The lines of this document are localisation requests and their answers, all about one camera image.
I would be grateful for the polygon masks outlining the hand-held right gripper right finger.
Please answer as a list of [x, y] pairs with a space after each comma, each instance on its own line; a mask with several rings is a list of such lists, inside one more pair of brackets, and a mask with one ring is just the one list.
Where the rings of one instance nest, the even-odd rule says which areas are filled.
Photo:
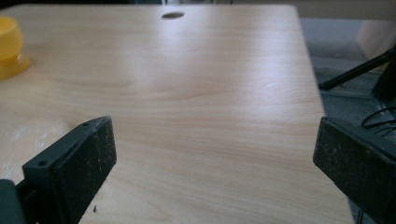
[[323, 117], [313, 163], [377, 224], [396, 224], [396, 144]]

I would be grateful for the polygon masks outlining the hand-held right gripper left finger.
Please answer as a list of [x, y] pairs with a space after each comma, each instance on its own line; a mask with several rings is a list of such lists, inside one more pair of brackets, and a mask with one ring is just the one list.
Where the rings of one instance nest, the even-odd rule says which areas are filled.
[[78, 224], [117, 162], [110, 116], [78, 125], [22, 166], [29, 224]]

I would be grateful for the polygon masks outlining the yellow plastic cup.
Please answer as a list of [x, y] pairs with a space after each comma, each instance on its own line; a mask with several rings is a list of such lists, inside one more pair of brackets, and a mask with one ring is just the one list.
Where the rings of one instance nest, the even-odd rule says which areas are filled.
[[0, 16], [0, 80], [16, 76], [31, 66], [24, 55], [23, 35], [18, 22], [8, 16]]

